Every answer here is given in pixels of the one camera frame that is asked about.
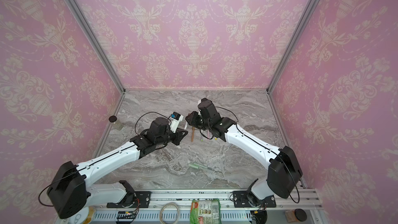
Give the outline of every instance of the pink wallpaper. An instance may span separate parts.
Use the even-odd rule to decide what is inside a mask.
[[[126,88],[266,88],[308,0],[77,0]]]
[[[1,222],[52,224],[38,193],[91,158],[120,93],[62,0],[1,0],[0,52]]]
[[[321,0],[273,97],[331,224],[397,223],[396,0]]]

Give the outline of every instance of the gray marble surface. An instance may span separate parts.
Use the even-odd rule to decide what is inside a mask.
[[[252,91],[129,91],[126,93],[117,118],[124,123],[121,131],[111,130],[102,153],[109,152],[127,142],[136,134],[134,125],[144,113],[155,111],[165,116],[178,112],[184,117],[198,111],[197,102],[208,98],[216,106],[233,111],[239,124],[248,132],[270,144],[283,147],[275,117],[264,90]],[[234,118],[223,109],[222,117]],[[147,114],[138,122],[137,132],[149,128],[157,114]],[[103,177],[100,183],[127,180],[136,189],[158,188],[227,188],[248,187],[256,178],[266,176],[267,171],[257,160],[243,150],[221,139],[207,140],[192,127],[179,146],[169,144],[138,161],[128,163]],[[197,162],[214,171],[203,171],[188,166]]]

